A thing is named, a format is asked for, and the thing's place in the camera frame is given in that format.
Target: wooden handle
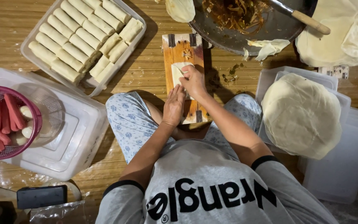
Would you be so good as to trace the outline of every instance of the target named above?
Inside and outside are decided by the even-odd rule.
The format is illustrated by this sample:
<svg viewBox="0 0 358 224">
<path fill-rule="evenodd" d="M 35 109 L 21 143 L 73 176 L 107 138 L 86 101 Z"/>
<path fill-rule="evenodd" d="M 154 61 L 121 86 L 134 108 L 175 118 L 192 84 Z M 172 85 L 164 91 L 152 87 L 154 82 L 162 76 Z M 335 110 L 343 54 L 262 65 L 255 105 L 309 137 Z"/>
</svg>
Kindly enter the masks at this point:
<svg viewBox="0 0 358 224">
<path fill-rule="evenodd" d="M 330 28 L 326 27 L 325 25 L 317 22 L 316 20 L 314 20 L 313 18 L 311 18 L 310 16 L 307 16 L 297 10 L 294 10 L 294 12 L 292 13 L 292 16 L 297 18 L 299 21 L 301 21 L 302 23 L 311 26 L 312 28 L 316 29 L 318 32 L 324 34 L 324 35 L 328 35 L 331 33 Z"/>
</svg>

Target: gray t-shirt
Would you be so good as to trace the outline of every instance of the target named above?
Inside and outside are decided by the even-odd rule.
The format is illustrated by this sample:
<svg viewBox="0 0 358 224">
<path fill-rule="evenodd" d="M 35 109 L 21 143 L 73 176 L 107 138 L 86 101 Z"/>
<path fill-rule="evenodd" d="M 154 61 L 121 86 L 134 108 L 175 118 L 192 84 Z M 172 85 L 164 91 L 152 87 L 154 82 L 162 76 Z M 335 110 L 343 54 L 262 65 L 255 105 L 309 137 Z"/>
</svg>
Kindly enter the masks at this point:
<svg viewBox="0 0 358 224">
<path fill-rule="evenodd" d="M 107 188 L 97 224 L 337 224 L 331 213 L 277 161 L 251 167 L 203 140 L 167 146 L 146 190 L 136 181 Z"/>
</svg>

